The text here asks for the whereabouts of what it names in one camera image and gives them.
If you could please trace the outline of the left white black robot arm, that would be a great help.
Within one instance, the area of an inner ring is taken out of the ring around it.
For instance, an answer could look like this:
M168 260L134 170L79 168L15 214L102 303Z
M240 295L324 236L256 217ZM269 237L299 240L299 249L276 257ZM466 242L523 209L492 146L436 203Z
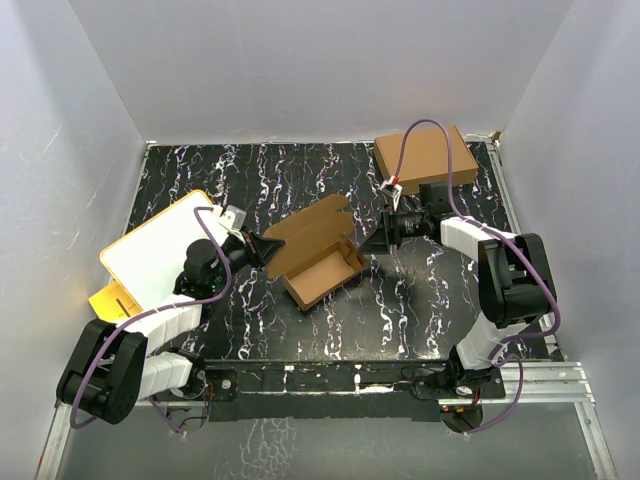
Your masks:
M195 240L162 305L121 322L87 323L56 387L57 399L71 408L71 427L95 420L118 424L139 400L166 390L186 399L200 396L207 383L204 371L189 357L161 347L198 327L206 308L226 296L235 274L246 266L266 267L285 244L250 230L223 243Z

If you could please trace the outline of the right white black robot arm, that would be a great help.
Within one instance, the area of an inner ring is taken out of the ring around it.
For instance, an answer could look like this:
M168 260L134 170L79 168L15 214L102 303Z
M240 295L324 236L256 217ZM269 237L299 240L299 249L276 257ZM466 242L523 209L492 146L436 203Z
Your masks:
M543 241L536 234L514 235L456 214L445 183L421 185L421 206L406 211L399 208L396 177L383 181L379 190L388 203L376 230L359 247L361 254L388 254L407 238L427 237L477 265L480 312L474 325L452 348L443 369L409 374L416 387L460 397L477 393L491 380L507 345L552 311L556 294Z

